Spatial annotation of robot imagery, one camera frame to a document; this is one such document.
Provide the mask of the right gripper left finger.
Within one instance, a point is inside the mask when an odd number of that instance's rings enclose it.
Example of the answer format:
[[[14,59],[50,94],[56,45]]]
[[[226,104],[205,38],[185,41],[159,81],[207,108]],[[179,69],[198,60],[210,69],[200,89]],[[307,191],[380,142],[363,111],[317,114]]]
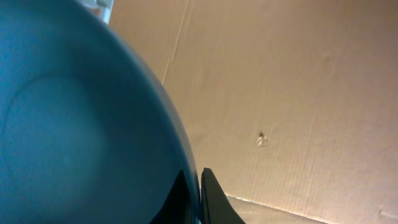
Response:
[[[165,202],[150,224],[191,224],[191,203],[187,182],[181,170]]]

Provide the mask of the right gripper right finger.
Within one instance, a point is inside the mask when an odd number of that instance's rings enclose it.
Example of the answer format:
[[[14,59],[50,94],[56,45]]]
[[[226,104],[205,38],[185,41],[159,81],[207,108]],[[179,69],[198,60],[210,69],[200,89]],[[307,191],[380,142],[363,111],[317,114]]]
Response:
[[[201,210],[203,224],[245,224],[210,168],[204,168],[201,174]]]

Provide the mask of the dark blue plate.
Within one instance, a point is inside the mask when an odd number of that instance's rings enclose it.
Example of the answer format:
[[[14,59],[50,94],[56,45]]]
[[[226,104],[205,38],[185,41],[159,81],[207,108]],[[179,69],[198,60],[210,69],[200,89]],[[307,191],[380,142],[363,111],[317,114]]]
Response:
[[[150,223],[192,152],[163,86],[77,1],[1,2],[1,222]]]

